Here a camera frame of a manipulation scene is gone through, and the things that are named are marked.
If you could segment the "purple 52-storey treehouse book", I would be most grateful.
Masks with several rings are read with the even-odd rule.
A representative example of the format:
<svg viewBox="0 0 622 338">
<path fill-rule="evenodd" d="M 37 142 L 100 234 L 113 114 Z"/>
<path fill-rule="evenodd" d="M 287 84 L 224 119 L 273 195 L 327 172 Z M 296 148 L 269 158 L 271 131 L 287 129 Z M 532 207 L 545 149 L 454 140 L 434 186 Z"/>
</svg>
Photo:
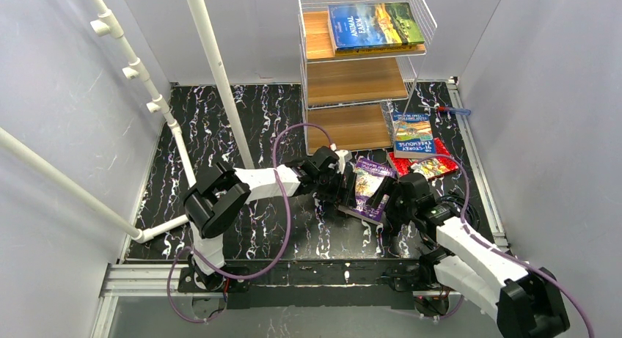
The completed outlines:
<svg viewBox="0 0 622 338">
<path fill-rule="evenodd" d="M 395 170 L 390 166 L 359 156 L 354 165 L 354 173 L 356 174 L 354 184 L 355 205 L 339 205 L 337 209 L 350 216 L 381 226 L 383 224 L 382 213 L 388 196 L 384 196 L 377 207 L 372 207 L 367 201 L 379 189 L 385 177 L 396 175 Z"/>
</svg>

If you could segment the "blue 91-storey treehouse book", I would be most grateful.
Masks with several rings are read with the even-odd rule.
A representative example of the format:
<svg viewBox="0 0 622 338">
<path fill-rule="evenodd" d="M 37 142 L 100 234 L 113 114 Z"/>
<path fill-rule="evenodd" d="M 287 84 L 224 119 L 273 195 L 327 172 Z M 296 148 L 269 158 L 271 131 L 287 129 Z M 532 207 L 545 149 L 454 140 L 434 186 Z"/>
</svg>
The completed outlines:
<svg viewBox="0 0 622 338">
<path fill-rule="evenodd" d="M 437 154 L 429 114 L 392 114 L 393 152 L 397 158 L 418 159 Z"/>
</svg>

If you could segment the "white wire wooden shelf rack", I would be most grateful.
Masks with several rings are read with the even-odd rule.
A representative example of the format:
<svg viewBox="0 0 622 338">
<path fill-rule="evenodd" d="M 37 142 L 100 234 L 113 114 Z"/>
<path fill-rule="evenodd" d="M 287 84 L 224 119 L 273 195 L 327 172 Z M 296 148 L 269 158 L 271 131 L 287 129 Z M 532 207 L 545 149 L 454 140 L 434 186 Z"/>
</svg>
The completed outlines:
<svg viewBox="0 0 622 338">
<path fill-rule="evenodd" d="M 380 17 L 376 28 L 387 37 L 404 35 L 410 14 L 424 42 L 399 53 L 378 51 L 338 56 L 332 45 L 329 8 L 365 5 L 365 15 Z M 418 71 L 431 47 L 437 23 L 425 0 L 298 0 L 301 90 L 307 152 L 328 142 L 352 151 L 393 145 L 392 103 L 407 103 Z"/>
</svg>

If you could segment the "orange 130-storey treehouse book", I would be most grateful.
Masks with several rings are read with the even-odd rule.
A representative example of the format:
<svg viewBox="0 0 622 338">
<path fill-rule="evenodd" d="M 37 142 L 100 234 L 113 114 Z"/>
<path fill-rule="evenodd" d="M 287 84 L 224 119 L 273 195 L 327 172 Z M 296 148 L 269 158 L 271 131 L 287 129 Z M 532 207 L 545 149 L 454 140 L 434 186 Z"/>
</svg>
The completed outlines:
<svg viewBox="0 0 622 338">
<path fill-rule="evenodd" d="M 416 45 L 401 45 L 395 47 L 376 47 L 376 48 L 354 48 L 343 49 L 338 48 L 334 50 L 336 57 L 345 56 L 370 56 L 370 55 L 385 55 L 385 54 L 424 54 L 426 52 L 425 44 Z"/>
</svg>

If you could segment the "blue animal farm book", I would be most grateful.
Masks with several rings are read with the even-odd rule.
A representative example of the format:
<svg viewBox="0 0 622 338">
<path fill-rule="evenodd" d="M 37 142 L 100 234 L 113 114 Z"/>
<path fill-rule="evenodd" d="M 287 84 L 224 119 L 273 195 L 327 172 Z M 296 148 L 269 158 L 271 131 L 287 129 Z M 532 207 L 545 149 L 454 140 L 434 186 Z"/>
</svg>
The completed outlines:
<svg viewBox="0 0 622 338">
<path fill-rule="evenodd" d="M 425 44 L 407 2 L 332 4 L 327 18 L 333 51 Z"/>
</svg>

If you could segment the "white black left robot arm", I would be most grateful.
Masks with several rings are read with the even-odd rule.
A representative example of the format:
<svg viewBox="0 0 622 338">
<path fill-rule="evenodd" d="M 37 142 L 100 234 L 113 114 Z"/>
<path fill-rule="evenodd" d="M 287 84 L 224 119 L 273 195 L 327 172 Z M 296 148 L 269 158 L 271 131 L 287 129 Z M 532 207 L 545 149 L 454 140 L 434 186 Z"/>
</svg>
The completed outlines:
<svg viewBox="0 0 622 338">
<path fill-rule="evenodd" d="M 223 234 L 250 202 L 312 194 L 325 202 L 344 203 L 354 195 L 351 159 L 350 151 L 332 145 L 273 168 L 217 163 L 206 170 L 182 198 L 191 224 L 195 270 L 210 276 L 224 266 Z"/>
</svg>

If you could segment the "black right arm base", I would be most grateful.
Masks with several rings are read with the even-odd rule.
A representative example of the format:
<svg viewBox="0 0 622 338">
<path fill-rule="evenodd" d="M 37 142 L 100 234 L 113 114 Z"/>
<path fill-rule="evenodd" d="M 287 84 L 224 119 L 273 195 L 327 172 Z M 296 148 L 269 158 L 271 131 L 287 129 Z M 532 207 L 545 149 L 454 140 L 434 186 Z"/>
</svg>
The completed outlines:
<svg viewBox="0 0 622 338">
<path fill-rule="evenodd" d="M 397 293 L 411 293 L 414 308 L 422 319 L 435 322 L 452 317 L 464 303 L 460 295 L 455 304 L 451 303 L 452 288 L 436 280 L 429 264 L 398 263 L 384 270 L 378 282 L 387 285 Z"/>
</svg>

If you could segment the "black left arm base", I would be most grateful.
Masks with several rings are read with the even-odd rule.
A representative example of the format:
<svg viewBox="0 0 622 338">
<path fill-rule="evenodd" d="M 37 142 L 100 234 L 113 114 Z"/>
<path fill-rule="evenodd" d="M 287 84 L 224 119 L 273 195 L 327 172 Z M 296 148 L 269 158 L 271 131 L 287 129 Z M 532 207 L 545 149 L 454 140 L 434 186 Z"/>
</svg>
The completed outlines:
<svg viewBox="0 0 622 338">
<path fill-rule="evenodd" d="M 227 279 L 218 273 L 205 275 L 194 264 L 188 264 L 180 270 L 177 291 L 180 293 L 245 293 L 249 290 L 249 281 Z"/>
</svg>

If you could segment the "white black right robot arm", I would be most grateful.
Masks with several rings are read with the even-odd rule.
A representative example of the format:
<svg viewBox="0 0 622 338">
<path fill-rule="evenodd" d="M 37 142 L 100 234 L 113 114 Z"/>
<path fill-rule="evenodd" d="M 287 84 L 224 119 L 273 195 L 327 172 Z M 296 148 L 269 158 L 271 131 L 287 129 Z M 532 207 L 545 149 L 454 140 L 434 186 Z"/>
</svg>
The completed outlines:
<svg viewBox="0 0 622 338">
<path fill-rule="evenodd" d="M 385 177 L 369 198 L 391 224 L 415 224 L 437 248 L 420 258 L 434 282 L 457 290 L 491 317 L 503 337 L 556 337 L 570 321 L 545 268 L 526 269 L 436 199 L 419 173 Z"/>
</svg>

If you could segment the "red treehouse book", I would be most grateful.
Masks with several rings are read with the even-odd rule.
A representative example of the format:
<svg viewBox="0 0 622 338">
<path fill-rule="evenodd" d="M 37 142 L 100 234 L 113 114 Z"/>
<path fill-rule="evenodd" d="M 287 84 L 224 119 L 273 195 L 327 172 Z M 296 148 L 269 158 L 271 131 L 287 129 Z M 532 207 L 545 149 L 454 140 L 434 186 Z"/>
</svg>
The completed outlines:
<svg viewBox="0 0 622 338">
<path fill-rule="evenodd" d="M 447 158 L 450 153 L 439 138 L 396 137 L 394 143 L 387 157 L 399 177 L 413 172 L 432 180 L 458 170 L 457 164 Z"/>
</svg>

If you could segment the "blue red screwdriver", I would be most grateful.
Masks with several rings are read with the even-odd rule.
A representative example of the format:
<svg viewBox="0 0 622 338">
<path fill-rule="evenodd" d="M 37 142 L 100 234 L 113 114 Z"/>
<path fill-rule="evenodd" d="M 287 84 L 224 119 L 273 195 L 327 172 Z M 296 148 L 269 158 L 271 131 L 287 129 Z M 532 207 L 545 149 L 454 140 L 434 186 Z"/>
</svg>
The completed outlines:
<svg viewBox="0 0 622 338">
<path fill-rule="evenodd" d="M 451 107 L 451 106 L 426 106 L 426 105 L 419 105 L 419 107 L 422 108 L 422 109 L 429 109 L 431 111 L 444 112 L 444 113 L 448 113 L 448 114 L 461 115 L 461 116 L 465 116 L 465 117 L 468 117 L 472 113 L 469 109 L 455 108 L 455 107 Z"/>
</svg>

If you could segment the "white pvc pipe frame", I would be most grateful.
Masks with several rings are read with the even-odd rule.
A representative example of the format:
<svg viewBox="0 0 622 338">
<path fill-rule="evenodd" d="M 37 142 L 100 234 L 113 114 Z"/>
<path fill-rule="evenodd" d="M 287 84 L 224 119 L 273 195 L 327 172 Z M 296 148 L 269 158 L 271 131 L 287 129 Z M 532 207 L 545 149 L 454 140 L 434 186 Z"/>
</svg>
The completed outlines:
<svg viewBox="0 0 622 338">
<path fill-rule="evenodd" d="M 128 80 L 136 78 L 139 79 L 149 93 L 151 101 L 146 104 L 147 109 L 151 113 L 161 113 L 166 120 L 175 140 L 177 150 L 180 154 L 186 179 L 189 184 L 195 184 L 196 176 L 190 161 L 189 153 L 185 146 L 182 130 L 180 124 L 171 112 L 168 101 L 156 88 L 150 77 L 148 69 L 145 67 L 144 62 L 136 55 L 135 50 L 126 38 L 123 27 L 117 20 L 114 12 L 106 5 L 104 0 L 92 1 L 98 11 L 98 18 L 90 23 L 93 31 L 99 37 L 110 36 L 118 42 L 128 61 L 128 66 L 122 69 L 123 75 Z M 244 135 L 238 110 L 233 99 L 230 82 L 222 61 L 222 56 L 214 34 L 213 24 L 211 23 L 207 5 L 205 0 L 186 0 L 186 2 L 189 6 L 194 25 L 197 28 L 203 50 L 208 59 L 209 67 L 215 79 L 218 92 L 221 96 L 235 141 L 238 144 L 241 157 L 243 158 L 244 166 L 252 168 L 254 163 L 249 152 L 247 139 Z M 136 228 L 130 225 L 121 215 L 114 212 L 110 207 L 104 205 L 99 199 L 71 180 L 66 174 L 60 172 L 43 157 L 35 153 L 13 135 L 8 133 L 5 129 L 1 129 L 1 147 L 11 152 L 19 160 L 33 167 L 36 171 L 54 181 L 58 186 L 62 187 L 66 191 L 69 191 L 70 194 L 76 196 L 96 213 L 102 215 L 105 220 L 110 221 L 114 226 L 120 228 L 130 237 L 130 239 L 137 243 L 146 243 L 154 239 L 155 236 L 180 227 L 188 222 L 188 219 L 185 216 L 179 216 L 156 227 L 148 229 Z"/>
</svg>

